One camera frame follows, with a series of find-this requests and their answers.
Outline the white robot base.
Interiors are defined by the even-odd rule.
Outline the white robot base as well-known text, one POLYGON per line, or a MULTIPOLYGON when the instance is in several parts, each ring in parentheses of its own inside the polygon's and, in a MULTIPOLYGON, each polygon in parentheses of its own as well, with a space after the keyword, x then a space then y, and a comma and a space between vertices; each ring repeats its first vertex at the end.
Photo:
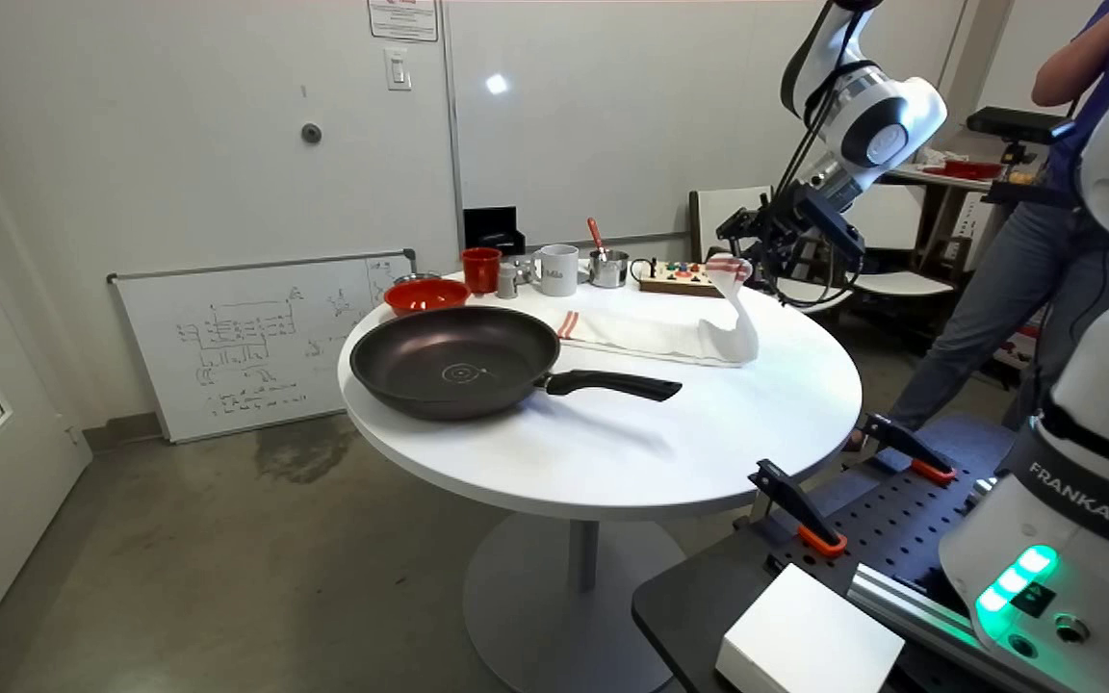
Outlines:
POLYGON ((1109 693, 1109 312, 938 544, 979 647, 1036 686, 1109 693))

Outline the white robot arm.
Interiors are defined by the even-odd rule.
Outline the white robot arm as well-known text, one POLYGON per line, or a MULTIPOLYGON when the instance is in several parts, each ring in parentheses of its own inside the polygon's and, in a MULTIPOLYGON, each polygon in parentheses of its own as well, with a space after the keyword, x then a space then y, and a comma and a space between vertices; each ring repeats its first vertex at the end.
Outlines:
POLYGON ((776 294, 809 234, 828 240, 850 275, 865 243, 847 207, 905 167, 946 118, 938 88, 923 76, 888 76, 862 54, 862 32, 883 0, 823 0, 783 75, 783 105, 806 138, 783 176, 742 220, 751 290, 776 294))

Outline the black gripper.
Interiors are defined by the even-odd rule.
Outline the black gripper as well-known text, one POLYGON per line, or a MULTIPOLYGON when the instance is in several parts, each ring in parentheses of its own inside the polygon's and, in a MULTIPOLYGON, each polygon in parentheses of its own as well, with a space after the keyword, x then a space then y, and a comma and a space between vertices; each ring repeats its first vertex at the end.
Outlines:
POLYGON ((751 265, 746 290, 761 290, 793 308, 828 308, 847 294, 847 284, 820 284, 809 298, 783 290, 811 240, 823 240, 847 261, 847 275, 862 270, 862 234, 809 185, 761 197, 753 213, 741 207, 732 217, 732 249, 751 265))

